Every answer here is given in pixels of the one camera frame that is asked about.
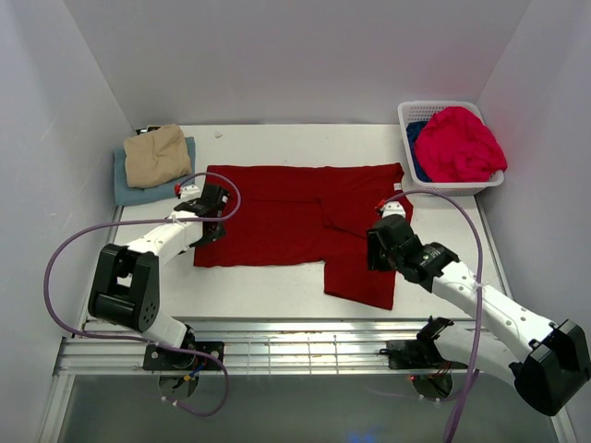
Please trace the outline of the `dark red t shirt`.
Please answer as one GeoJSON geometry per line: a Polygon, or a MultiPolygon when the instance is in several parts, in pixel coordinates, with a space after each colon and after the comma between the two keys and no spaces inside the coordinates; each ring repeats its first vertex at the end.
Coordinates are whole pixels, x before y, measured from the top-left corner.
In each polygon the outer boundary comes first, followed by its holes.
{"type": "Polygon", "coordinates": [[[366,232],[399,193],[400,163],[359,167],[211,165],[206,182],[241,197],[225,235],[194,253],[196,267],[323,262],[326,294],[390,310],[396,275],[368,269],[366,232]]]}

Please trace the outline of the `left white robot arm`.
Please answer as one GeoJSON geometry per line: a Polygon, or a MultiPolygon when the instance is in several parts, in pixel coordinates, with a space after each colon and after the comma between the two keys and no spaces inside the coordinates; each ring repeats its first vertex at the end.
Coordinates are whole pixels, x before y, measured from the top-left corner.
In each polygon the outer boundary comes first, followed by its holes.
{"type": "Polygon", "coordinates": [[[196,190],[183,191],[180,203],[149,232],[101,250],[88,304],[93,317],[165,345],[164,358],[179,369],[194,362],[196,347],[188,326],[160,310],[161,271],[178,255],[225,235],[217,219],[230,197],[221,186],[205,185],[194,197],[196,190]]]}

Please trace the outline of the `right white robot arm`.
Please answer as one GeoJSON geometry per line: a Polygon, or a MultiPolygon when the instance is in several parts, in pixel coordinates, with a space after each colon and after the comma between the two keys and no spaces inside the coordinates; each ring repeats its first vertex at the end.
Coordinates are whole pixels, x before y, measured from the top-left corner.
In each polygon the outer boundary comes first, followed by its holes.
{"type": "Polygon", "coordinates": [[[489,335],[474,351],[473,332],[431,317],[416,338],[385,349],[398,366],[468,365],[513,386],[534,410],[556,415],[590,379],[585,333],[571,320],[560,324],[518,305],[439,243],[422,244],[401,215],[389,215],[367,232],[368,266],[395,270],[464,311],[489,335]]]}

